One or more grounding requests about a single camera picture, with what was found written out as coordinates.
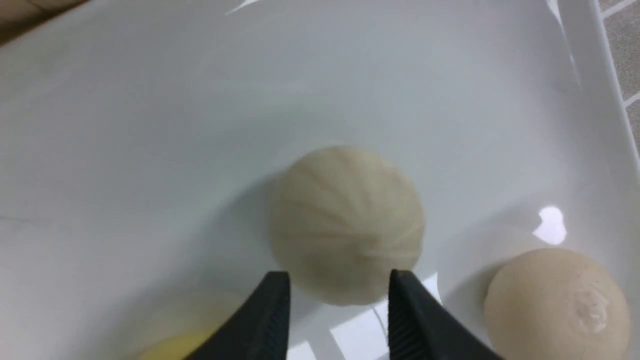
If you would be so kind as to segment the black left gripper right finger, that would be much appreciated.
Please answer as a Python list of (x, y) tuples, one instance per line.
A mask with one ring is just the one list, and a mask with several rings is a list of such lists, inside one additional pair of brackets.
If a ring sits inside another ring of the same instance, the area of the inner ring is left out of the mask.
[(409, 270), (393, 269), (388, 286), (391, 360), (500, 360)]

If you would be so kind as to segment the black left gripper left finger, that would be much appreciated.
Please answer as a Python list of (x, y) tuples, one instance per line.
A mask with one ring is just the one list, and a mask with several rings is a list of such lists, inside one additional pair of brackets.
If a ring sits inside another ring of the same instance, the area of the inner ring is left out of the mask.
[(291, 280), (269, 271), (231, 317), (186, 360), (285, 360), (290, 342)]

